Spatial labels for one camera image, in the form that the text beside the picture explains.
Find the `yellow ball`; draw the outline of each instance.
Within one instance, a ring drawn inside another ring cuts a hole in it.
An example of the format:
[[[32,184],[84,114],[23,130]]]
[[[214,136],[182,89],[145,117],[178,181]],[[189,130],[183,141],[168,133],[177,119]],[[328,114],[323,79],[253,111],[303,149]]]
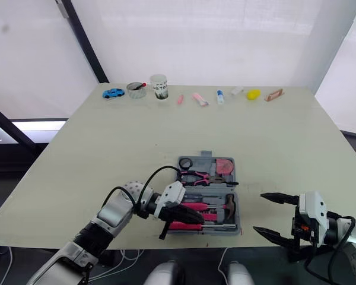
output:
[[[250,90],[247,92],[247,98],[249,100],[257,99],[261,94],[261,91],[258,89]]]

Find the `pliers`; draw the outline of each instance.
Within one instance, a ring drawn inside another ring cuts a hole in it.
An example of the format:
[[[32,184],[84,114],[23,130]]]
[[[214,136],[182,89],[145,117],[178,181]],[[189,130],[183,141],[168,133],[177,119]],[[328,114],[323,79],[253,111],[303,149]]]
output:
[[[196,176],[201,178],[200,180],[196,180],[193,182],[182,181],[184,176]],[[183,186],[208,186],[211,183],[226,183],[230,185],[238,185],[238,182],[227,182],[223,177],[220,176],[211,176],[207,172],[200,172],[200,171],[182,171],[179,176],[179,181],[181,181]]]

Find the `blue toy car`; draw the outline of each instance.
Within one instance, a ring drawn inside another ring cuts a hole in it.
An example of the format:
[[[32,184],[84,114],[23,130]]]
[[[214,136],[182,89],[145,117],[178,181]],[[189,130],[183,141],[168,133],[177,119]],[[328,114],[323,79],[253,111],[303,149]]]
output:
[[[103,92],[103,98],[111,98],[111,97],[121,97],[125,94],[124,90],[119,88],[114,88],[111,90],[106,90]]]

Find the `white table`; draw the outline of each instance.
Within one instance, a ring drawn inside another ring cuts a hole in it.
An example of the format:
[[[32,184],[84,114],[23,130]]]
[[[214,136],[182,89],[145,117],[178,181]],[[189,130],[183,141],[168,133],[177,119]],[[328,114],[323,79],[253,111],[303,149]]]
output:
[[[290,236],[292,205],[279,205],[264,192],[300,194],[318,190],[328,209],[356,217],[356,154],[314,96],[286,87],[269,103],[248,101],[221,87],[217,105],[210,86],[169,86],[169,99],[151,91],[143,99],[101,98],[100,84],[32,165],[0,209],[0,245],[60,248],[100,209],[107,193],[127,181],[146,181],[181,155],[234,157],[242,236],[170,236],[159,240],[159,220],[134,216],[110,249],[272,246],[252,226]],[[277,87],[261,87],[262,94]],[[200,107],[191,93],[211,105]],[[176,99],[185,95],[183,104]],[[166,170],[151,182],[158,191],[173,181]]]

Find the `hammer head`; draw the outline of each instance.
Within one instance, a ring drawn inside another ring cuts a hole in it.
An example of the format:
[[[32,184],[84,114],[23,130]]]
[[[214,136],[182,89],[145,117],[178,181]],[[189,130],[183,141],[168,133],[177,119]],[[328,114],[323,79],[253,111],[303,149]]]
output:
[[[226,196],[227,203],[225,204],[225,208],[228,210],[227,219],[232,217],[235,214],[235,202],[233,201],[233,195],[227,194]]]

